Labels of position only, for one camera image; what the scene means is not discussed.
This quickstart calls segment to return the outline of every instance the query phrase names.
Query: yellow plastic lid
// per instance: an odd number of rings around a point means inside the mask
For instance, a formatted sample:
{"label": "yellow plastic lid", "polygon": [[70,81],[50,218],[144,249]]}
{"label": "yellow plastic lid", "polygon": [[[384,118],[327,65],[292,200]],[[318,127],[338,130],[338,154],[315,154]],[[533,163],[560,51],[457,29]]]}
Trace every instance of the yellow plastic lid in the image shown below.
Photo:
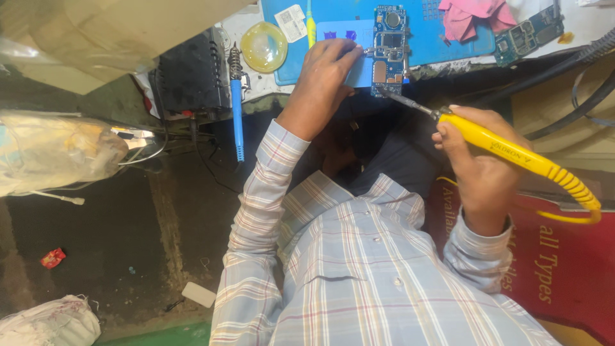
{"label": "yellow plastic lid", "polygon": [[286,59],[288,41],[280,28],[260,22],[241,37],[240,47],[248,66],[259,72],[272,72]]}

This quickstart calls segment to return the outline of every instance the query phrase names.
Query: red banner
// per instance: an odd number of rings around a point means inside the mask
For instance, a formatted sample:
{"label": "red banner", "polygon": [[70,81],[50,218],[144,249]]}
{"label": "red banner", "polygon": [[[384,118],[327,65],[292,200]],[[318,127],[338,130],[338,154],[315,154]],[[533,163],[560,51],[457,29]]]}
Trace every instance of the red banner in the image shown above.
{"label": "red banner", "polygon": [[[553,214],[562,212],[543,199],[518,195],[517,205]],[[427,202],[426,228],[440,255],[459,212],[456,186],[438,180]],[[615,345],[615,214],[596,225],[547,219],[516,207],[509,241],[513,262],[502,279],[502,293],[534,317],[579,328],[603,344]]]}

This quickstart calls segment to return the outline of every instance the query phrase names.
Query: sticker label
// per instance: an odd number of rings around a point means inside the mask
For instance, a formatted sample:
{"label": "sticker label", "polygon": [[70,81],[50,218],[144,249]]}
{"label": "sticker label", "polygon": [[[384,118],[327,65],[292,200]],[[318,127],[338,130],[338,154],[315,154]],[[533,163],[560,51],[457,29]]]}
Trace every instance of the sticker label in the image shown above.
{"label": "sticker label", "polygon": [[308,35],[308,29],[305,23],[303,23],[306,16],[303,14],[301,6],[292,5],[288,9],[274,15],[274,17],[284,36],[286,36],[288,43],[293,43]]}

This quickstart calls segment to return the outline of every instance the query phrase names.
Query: mobile phone logic board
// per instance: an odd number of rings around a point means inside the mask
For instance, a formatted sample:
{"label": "mobile phone logic board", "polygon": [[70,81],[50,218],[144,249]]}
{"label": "mobile phone logic board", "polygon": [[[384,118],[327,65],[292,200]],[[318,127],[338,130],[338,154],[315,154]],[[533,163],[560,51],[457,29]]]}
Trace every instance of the mobile phone logic board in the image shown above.
{"label": "mobile phone logic board", "polygon": [[561,16],[555,18],[554,8],[549,6],[497,35],[495,58],[498,66],[507,66],[563,34],[561,20]]}
{"label": "mobile phone logic board", "polygon": [[374,59],[371,94],[375,97],[384,97],[376,87],[402,93],[403,60],[408,58],[406,53],[409,51],[407,28],[406,10],[401,6],[378,5],[375,10],[374,44],[370,49]]}

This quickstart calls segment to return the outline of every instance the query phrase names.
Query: yellow soldering iron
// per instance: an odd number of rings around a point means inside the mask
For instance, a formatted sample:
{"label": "yellow soldering iron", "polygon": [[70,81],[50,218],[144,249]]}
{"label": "yellow soldering iron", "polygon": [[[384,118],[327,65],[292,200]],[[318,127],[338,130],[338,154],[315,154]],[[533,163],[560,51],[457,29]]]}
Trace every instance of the yellow soldering iron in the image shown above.
{"label": "yellow soldering iron", "polygon": [[565,217],[544,211],[536,211],[538,215],[569,223],[593,224],[600,221],[601,206],[598,199],[579,178],[555,164],[553,161],[529,151],[520,145],[514,144],[482,126],[455,115],[447,107],[443,107],[440,111],[431,110],[415,101],[397,95],[391,91],[384,90],[383,88],[378,88],[378,91],[386,97],[398,101],[410,108],[415,108],[429,114],[432,119],[438,122],[448,121],[452,123],[461,131],[461,134],[467,142],[488,150],[528,171],[542,175],[558,183],[559,186],[563,187],[584,209],[590,212],[590,217],[584,218]]}

